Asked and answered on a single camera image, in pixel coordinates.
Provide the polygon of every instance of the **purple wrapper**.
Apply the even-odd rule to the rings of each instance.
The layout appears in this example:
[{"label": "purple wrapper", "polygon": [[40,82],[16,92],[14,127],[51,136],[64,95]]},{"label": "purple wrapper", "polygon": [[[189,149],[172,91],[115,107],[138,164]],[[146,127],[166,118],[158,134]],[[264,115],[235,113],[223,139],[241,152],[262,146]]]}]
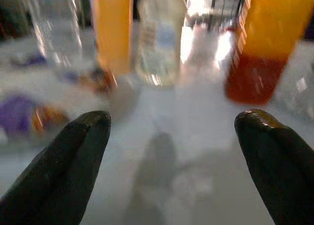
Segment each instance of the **purple wrapper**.
[{"label": "purple wrapper", "polygon": [[13,95],[0,103],[0,126],[8,135],[28,133],[37,103],[24,95]]}]

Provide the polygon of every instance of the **bottle label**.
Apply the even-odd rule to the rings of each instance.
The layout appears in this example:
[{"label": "bottle label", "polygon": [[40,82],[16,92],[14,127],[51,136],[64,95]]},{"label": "bottle label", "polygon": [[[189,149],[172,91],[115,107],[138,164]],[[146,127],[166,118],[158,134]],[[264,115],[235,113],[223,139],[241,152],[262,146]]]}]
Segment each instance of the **bottle label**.
[{"label": "bottle label", "polygon": [[143,22],[141,66],[152,74],[167,75],[174,67],[176,37],[171,22]]}]

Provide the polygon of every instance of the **red liquid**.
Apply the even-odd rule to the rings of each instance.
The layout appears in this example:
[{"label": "red liquid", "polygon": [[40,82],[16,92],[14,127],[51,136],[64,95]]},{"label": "red liquid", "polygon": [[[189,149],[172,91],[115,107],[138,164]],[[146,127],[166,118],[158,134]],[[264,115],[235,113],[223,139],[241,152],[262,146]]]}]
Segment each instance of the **red liquid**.
[{"label": "red liquid", "polygon": [[288,55],[278,60],[250,57],[242,54],[238,65],[234,61],[226,83],[226,95],[248,104],[267,104],[272,98]]}]

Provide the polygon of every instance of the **water bottle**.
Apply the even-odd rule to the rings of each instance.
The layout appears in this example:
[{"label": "water bottle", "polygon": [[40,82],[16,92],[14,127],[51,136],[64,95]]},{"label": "water bottle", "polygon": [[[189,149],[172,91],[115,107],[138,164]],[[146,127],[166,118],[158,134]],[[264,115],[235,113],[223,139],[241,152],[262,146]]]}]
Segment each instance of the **water bottle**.
[{"label": "water bottle", "polygon": [[37,44],[42,55],[59,69],[72,69],[82,60],[75,0],[29,0]]},{"label": "water bottle", "polygon": [[154,86],[172,85],[180,72],[184,0],[141,0],[140,59],[137,73]]}]

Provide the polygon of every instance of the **orange liquid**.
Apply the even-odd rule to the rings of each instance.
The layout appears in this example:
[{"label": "orange liquid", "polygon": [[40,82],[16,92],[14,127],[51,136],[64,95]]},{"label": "orange liquid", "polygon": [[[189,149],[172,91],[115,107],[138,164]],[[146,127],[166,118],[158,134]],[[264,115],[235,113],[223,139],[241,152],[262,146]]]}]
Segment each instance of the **orange liquid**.
[{"label": "orange liquid", "polygon": [[131,0],[94,0],[98,62],[115,75],[130,71]]},{"label": "orange liquid", "polygon": [[267,104],[273,96],[287,60],[287,56],[280,60],[241,56],[238,66],[232,65],[228,76],[228,97],[242,103]]},{"label": "orange liquid", "polygon": [[246,0],[226,95],[266,104],[311,18],[314,0]]}]

